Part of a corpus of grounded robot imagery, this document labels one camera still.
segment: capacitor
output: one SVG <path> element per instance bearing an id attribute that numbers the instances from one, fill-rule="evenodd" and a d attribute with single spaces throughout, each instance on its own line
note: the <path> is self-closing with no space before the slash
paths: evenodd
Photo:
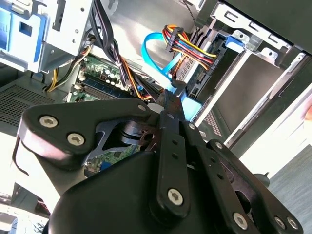
<path id="1" fill-rule="evenodd" d="M 115 78 L 115 74 L 116 74 L 116 72 L 112 72 L 111 74 L 109 74 L 109 77 L 110 78 Z"/>
<path id="2" fill-rule="evenodd" d="M 113 78 L 111 81 L 111 85 L 115 85 L 118 83 L 118 79 L 117 78 Z"/>
<path id="3" fill-rule="evenodd" d="M 109 75 L 110 73 L 111 73 L 111 69 L 107 68 L 107 69 L 105 70 L 105 74 Z"/>

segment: red wire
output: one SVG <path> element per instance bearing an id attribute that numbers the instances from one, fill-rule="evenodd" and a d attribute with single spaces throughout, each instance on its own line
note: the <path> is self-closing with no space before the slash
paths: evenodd
<path id="1" fill-rule="evenodd" d="M 164 32 L 165 32 L 167 38 L 169 37 L 168 40 L 170 40 L 170 36 L 171 36 L 171 35 L 170 35 L 166 30 L 164 30 Z M 176 42 L 179 46 L 183 47 L 184 50 L 186 50 L 187 52 L 189 52 L 190 54 L 192 54 L 193 56 L 195 56 L 196 58 L 198 58 L 198 59 L 200 59 L 200 60 L 203 60 L 203 61 L 205 61 L 205 62 L 207 62 L 207 63 L 209 63 L 209 64 L 213 64 L 213 62 L 212 62 L 211 60 L 209 60 L 208 58 L 202 57 L 202 56 L 200 56 L 199 54 L 195 53 L 194 51 L 192 51 L 192 50 L 186 48 L 186 47 L 185 47 L 184 45 L 182 45 L 179 41 L 175 41 L 175 42 Z"/>

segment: wire bundle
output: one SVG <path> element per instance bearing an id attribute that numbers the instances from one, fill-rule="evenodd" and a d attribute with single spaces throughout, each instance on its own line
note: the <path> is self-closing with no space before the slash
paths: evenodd
<path id="1" fill-rule="evenodd" d="M 66 73 L 66 75 L 62 79 L 57 81 L 57 79 L 58 79 L 57 69 L 53 70 L 52 82 L 44 90 L 47 92 L 51 92 L 51 91 L 55 90 L 56 88 L 65 84 L 69 80 L 69 78 L 71 77 L 73 71 L 78 66 L 78 64 L 80 64 L 80 62 L 90 53 L 90 51 L 91 51 L 91 46 L 87 46 L 87 48 L 79 56 L 77 56 L 74 59 L 74 61 L 71 63 L 71 65 L 68 69 L 68 72 Z"/>
<path id="2" fill-rule="evenodd" d="M 99 19 L 100 27 L 97 26 L 96 17 Z M 126 87 L 128 80 L 132 86 L 132 89 L 135 91 L 136 95 L 140 99 L 148 100 L 150 98 L 153 98 L 154 100 L 156 100 L 157 96 L 155 95 L 154 90 L 150 86 L 146 85 L 144 79 L 136 74 L 119 54 L 118 43 L 114 39 L 111 23 L 105 13 L 105 10 L 100 0 L 94 1 L 94 6 L 90 17 L 90 23 L 94 36 L 99 43 L 101 49 L 104 51 L 106 56 L 118 66 L 122 85 Z M 146 95 L 139 92 L 138 84 L 145 89 L 145 91 L 147 92 Z"/>
<path id="3" fill-rule="evenodd" d="M 162 30 L 162 35 L 165 42 L 168 44 L 176 25 L 166 25 Z M 178 33 L 171 48 L 173 51 L 181 52 L 184 56 L 198 62 L 205 70 L 208 70 L 210 65 L 213 64 L 213 59 L 216 55 L 209 54 L 206 51 L 198 48 L 192 44 L 185 32 Z"/>

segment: orange wire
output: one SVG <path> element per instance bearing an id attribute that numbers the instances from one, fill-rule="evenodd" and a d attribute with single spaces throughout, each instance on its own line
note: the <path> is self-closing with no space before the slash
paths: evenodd
<path id="1" fill-rule="evenodd" d="M 133 77 L 132 77 L 132 75 L 131 75 L 131 73 L 130 73 L 130 70 L 129 70 L 129 67 L 128 67 L 126 61 L 125 61 L 123 58 L 121 58 L 121 62 L 123 63 L 124 67 L 126 68 L 126 72 L 127 72 L 127 74 L 128 74 L 129 81 L 131 82 L 132 87 L 135 89 L 135 92 L 136 92 L 137 96 L 138 96 L 140 99 L 142 99 L 142 100 L 148 100 L 148 99 L 152 98 L 150 95 L 149 95 L 149 96 L 146 96 L 146 97 L 143 97 L 143 96 L 139 93 L 139 91 L 137 90 L 137 86 L 136 86 L 136 84 L 135 84 L 135 82 L 134 82 L 134 79 L 133 79 Z"/>

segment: floor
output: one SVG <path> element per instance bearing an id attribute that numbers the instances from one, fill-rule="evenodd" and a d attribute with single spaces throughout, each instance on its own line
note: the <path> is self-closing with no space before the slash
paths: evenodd
<path id="1" fill-rule="evenodd" d="M 306 147 L 271 178 L 269 190 L 312 233 L 312 146 Z"/>

